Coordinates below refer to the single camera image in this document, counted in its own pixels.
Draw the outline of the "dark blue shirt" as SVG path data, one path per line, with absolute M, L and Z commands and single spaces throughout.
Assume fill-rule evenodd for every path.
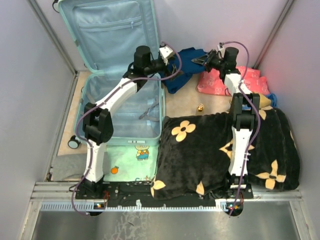
M 195 49 L 194 47 L 186 48 L 178 52 L 181 58 L 182 67 L 179 73 L 170 79 L 164 80 L 162 83 L 167 88 L 169 94 L 175 94 L 180 90 L 194 74 L 205 71 L 202 64 L 193 62 L 194 59 L 205 56 L 208 52 L 203 49 Z

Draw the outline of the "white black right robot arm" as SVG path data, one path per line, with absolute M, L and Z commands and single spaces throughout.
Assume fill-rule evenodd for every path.
M 235 47 L 224 48 L 221 43 L 217 50 L 212 49 L 205 55 L 191 61 L 204 66 L 205 71 L 215 69 L 232 96 L 230 115 L 232 117 L 232 153 L 228 169 L 228 182 L 223 185 L 223 192 L 229 198 L 235 198 L 241 189 L 247 187 L 247 161 L 249 160 L 250 140 L 258 134 L 254 130 L 260 121 L 260 95 L 252 93 L 245 85 L 244 77 L 237 69 L 239 50 Z

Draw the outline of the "light green cartoon cloth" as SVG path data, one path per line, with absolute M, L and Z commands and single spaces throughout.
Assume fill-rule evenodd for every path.
M 107 146 L 103 159 L 105 182 L 151 181 L 156 173 L 158 146 Z

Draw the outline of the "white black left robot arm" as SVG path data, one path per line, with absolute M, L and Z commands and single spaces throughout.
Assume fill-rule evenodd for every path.
M 176 56 L 179 68 L 169 73 L 170 59 Z M 76 126 L 82 126 L 84 136 L 81 140 L 86 142 L 87 156 L 83 176 L 76 185 L 78 191 L 97 199 L 104 192 L 103 161 L 107 142 L 114 133 L 113 115 L 119 107 L 131 96 L 139 92 L 147 81 L 155 81 L 153 75 L 164 72 L 164 80 L 175 77 L 182 67 L 179 53 L 168 43 L 158 50 L 158 58 L 153 59 L 151 49 L 146 45 L 138 46 L 122 79 L 106 96 L 96 103 L 87 103 L 84 114 Z

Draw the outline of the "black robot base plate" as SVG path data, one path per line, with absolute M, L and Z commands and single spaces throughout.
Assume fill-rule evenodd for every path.
M 227 188 L 219 184 L 217 188 L 204 187 L 201 184 L 195 189 L 168 189 L 160 180 L 130 182 L 89 183 L 84 180 L 75 191 L 76 200 L 102 200 L 104 205 L 111 207 L 133 206 L 139 200 L 144 207 L 159 207 L 167 204 L 170 207 L 215 206 L 216 200 L 229 199 L 238 203 L 244 199 L 252 199 L 251 185 L 245 189 Z

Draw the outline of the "small gold bottle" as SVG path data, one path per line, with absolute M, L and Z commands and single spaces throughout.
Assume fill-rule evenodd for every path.
M 202 103 L 198 104 L 196 111 L 198 113 L 202 113 L 204 111 L 204 104 Z

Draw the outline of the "black floral fleece blanket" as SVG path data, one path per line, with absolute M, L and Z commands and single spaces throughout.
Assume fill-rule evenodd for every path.
M 268 190 L 299 186 L 300 158 L 286 115 L 267 110 L 249 147 L 248 181 Z M 168 189 L 224 185 L 232 155 L 232 117 L 228 113 L 167 117 L 164 120 L 153 182 Z

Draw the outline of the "grey cloth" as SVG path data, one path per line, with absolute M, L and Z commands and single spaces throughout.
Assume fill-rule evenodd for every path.
M 66 154 L 57 156 L 52 162 L 52 177 L 54 182 L 79 180 L 85 173 L 87 154 Z

